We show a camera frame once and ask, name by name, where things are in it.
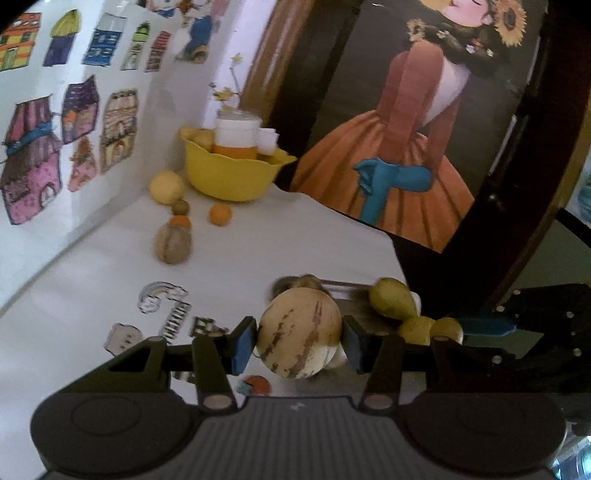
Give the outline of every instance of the melon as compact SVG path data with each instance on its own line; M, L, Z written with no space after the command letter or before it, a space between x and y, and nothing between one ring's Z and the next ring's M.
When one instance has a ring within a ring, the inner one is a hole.
M273 373L306 378L332 360L341 329L340 311L330 296L313 288L290 288L263 313L256 349Z

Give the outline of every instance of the girl in orange dress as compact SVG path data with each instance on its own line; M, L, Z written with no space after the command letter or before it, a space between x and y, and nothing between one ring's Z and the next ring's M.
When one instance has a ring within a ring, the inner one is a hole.
M519 0L451 0L435 26L408 22L376 110L329 133L291 184L320 203L441 252L473 203L445 156L471 74L489 77L521 44ZM428 128L428 136L418 132Z

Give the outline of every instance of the small orange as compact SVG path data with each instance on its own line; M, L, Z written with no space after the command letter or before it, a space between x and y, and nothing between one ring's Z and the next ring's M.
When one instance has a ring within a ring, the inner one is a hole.
M186 215L174 215L168 221L170 225L180 225L186 228L191 228L191 220Z
M226 226L232 220L232 209L228 205L217 203L209 210L208 220L214 225Z

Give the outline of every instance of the pear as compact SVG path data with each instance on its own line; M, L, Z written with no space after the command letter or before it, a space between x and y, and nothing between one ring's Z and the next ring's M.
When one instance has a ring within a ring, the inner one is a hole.
M462 325L451 317L443 317L436 321L429 332L431 338L433 337L447 337L454 342L461 344L464 340L464 330Z
M417 307L408 287L395 278L380 278L369 289L369 304L376 312L395 320L417 316Z
M429 332L435 324L435 320L429 317L414 317L405 320L398 327L398 334L404 338L407 343L415 345L430 345L431 337Z

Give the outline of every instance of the drawing of house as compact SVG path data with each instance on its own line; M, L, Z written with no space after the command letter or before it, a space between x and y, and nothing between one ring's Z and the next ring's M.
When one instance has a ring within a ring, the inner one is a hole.
M154 40L150 50L148 63L146 64L146 72L157 72L160 70L160 67L162 66L162 59L166 49L168 48L168 41L170 40L170 37L170 33L166 31L160 32L158 37L156 37L156 40Z
M95 129L99 101L94 75L84 83L68 85L61 111L61 134L64 144L72 143Z
M105 107L100 138L100 172L131 156L137 133L138 91L113 93Z
M61 191L59 139L51 130L49 97L19 103L4 144L0 189L10 223L20 225Z
M80 140L76 153L70 160L72 161L72 173L68 182L68 190L77 192L96 177L95 156L92 153L92 145L88 137Z
M23 13L0 34L0 72L29 65L41 14Z
M85 65L108 67L115 54L115 49L125 28L125 17L103 14L95 28L86 56L82 61Z
M150 36L150 24L148 22L142 23L135 31L131 39L131 46L125 56L121 70L137 70L139 67L139 57L142 54L145 43Z
M70 10L61 17L51 29L51 43L43 61L44 67L65 65L74 44L76 34L80 31L80 12Z

